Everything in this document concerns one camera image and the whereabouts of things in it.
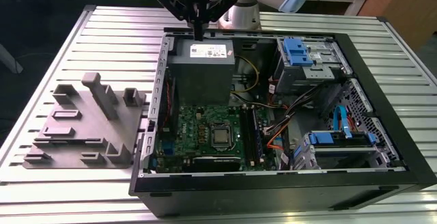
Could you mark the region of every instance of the dark floor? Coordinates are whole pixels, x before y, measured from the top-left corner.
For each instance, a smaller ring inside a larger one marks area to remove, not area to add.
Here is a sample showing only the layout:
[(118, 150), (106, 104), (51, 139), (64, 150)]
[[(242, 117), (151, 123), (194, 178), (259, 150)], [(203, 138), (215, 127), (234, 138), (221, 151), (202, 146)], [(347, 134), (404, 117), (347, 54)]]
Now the dark floor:
[[(67, 38), (84, 5), (159, 7), (155, 0), (0, 0), (0, 43), (17, 57), (24, 71), (16, 75), (0, 64), (0, 145), (27, 105), (39, 82)], [(347, 5), (337, 5), (342, 14)], [(331, 4), (307, 2), (301, 12), (329, 13)], [(437, 36), (418, 52), (437, 73)]]

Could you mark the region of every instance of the chip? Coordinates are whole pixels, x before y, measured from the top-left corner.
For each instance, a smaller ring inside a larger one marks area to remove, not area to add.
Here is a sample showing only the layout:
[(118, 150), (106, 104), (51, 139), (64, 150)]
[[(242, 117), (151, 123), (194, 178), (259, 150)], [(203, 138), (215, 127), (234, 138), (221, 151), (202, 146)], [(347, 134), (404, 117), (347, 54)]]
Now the chip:
[(217, 129), (214, 130), (214, 143), (229, 143), (227, 141), (227, 130), (226, 129)]

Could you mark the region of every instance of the open computer tower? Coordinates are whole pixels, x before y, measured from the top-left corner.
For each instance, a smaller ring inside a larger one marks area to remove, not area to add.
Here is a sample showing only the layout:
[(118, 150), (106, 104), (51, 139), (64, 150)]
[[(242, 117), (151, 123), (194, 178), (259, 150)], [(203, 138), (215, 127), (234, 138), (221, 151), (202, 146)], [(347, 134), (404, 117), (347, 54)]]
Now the open computer tower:
[(358, 209), (436, 183), (345, 34), (166, 29), (130, 195), (156, 216)]

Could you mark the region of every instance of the power supply label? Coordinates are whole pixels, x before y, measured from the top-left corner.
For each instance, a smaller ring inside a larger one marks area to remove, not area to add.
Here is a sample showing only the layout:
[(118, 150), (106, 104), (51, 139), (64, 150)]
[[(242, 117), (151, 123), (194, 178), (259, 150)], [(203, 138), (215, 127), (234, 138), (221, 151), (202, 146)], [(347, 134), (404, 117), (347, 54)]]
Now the power supply label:
[(192, 44), (190, 47), (191, 58), (227, 58), (226, 45)]

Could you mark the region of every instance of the blue plastic latch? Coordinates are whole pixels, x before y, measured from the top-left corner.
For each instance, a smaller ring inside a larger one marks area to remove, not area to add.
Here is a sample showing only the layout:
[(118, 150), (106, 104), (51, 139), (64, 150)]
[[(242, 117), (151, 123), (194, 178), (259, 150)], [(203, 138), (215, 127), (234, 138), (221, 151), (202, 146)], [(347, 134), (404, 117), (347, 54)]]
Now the blue plastic latch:
[(309, 134), (311, 145), (314, 144), (334, 144), (333, 136), (329, 132), (317, 132)]
[(314, 134), (315, 134), (317, 142), (319, 144), (334, 144), (333, 136), (330, 135), (330, 133), (323, 132), (323, 133), (314, 133)]
[(374, 133), (368, 133), (368, 136), (369, 136), (369, 141), (370, 143), (374, 145), (376, 142), (377, 142), (377, 136)]
[(301, 39), (285, 38), (285, 50), (293, 66), (313, 66), (307, 57), (307, 49)]
[(309, 141), (310, 141), (311, 145), (317, 144), (317, 138), (313, 133), (309, 134)]

